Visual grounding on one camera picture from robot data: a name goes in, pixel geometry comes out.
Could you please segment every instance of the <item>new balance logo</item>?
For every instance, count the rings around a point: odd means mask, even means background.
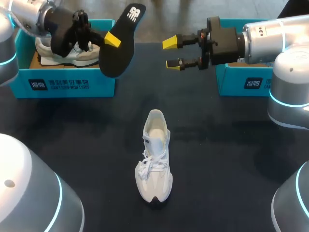
[[[140,15],[140,10],[132,7],[130,12],[127,13],[127,17],[131,19],[133,22],[136,21],[136,18]]]

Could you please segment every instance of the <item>white sneaker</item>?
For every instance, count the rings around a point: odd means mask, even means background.
[[[136,184],[145,201],[162,203],[170,194],[173,176],[169,170],[170,131],[161,111],[150,111],[143,139],[145,159],[135,168]]]
[[[74,65],[76,67],[91,66],[98,63],[98,54],[100,51],[99,46],[91,44],[89,42],[89,51],[85,52],[81,50],[78,46],[78,43],[76,43],[76,45],[67,55],[67,57],[63,58],[52,52],[52,49],[50,48],[50,39],[47,42],[45,39],[43,44],[40,38],[35,39],[35,47],[39,54],[39,61],[41,65],[64,64],[64,65]]]

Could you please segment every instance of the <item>floor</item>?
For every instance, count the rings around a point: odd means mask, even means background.
[[[176,33],[196,33],[207,17],[276,18],[287,0],[63,0],[71,10],[85,10],[91,19],[117,19],[129,3],[142,3],[146,16],[135,39],[161,42]]]

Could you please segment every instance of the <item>black insole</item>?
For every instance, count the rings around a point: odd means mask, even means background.
[[[118,48],[109,44],[103,44],[100,48],[99,66],[105,76],[116,78],[130,64],[134,55],[134,32],[145,11],[146,7],[142,4],[128,5],[110,30],[121,43]]]

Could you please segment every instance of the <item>glowing blue ring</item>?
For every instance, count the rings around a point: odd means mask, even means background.
[[[59,191],[60,191],[60,194],[59,194],[59,201],[58,201],[58,205],[57,205],[57,209],[56,209],[56,212],[55,212],[55,215],[53,216],[53,219],[50,221],[48,227],[46,228],[46,230],[44,232],[49,232],[50,228],[53,226],[54,222],[56,221],[57,217],[58,217],[58,214],[59,214],[59,211],[60,211],[60,207],[61,207],[61,203],[62,203],[62,185],[61,185],[61,182],[60,182],[60,179],[59,177],[57,176],[57,174],[55,173],[57,179],[58,179],[58,183],[59,183]]]
[[[278,104],[280,105],[284,105],[284,106],[287,106],[287,107],[294,107],[294,108],[300,108],[300,107],[306,107],[306,106],[309,106],[309,103],[307,104],[303,104],[303,105],[289,105],[289,104],[285,104],[277,99],[274,98],[274,96],[271,94],[270,90],[269,90],[269,94],[270,94],[270,97]]]
[[[307,215],[307,217],[309,217],[309,212],[308,212],[307,208],[305,207],[305,204],[304,204],[303,200],[301,199],[300,192],[299,192],[299,186],[298,186],[298,180],[299,180],[299,173],[300,173],[300,170],[304,167],[304,165],[305,165],[306,163],[304,163],[303,166],[301,166],[300,169],[299,169],[298,172],[297,172],[297,175],[296,175],[296,193],[297,193],[298,200],[299,200],[299,203],[300,203],[301,207],[302,207],[303,210],[305,211],[305,214]]]
[[[7,61],[5,61],[5,62],[0,63],[0,66],[12,62],[12,61],[15,59],[16,56],[17,56],[17,52],[15,53],[15,55],[14,55],[11,59],[9,59],[9,60],[7,60]]]

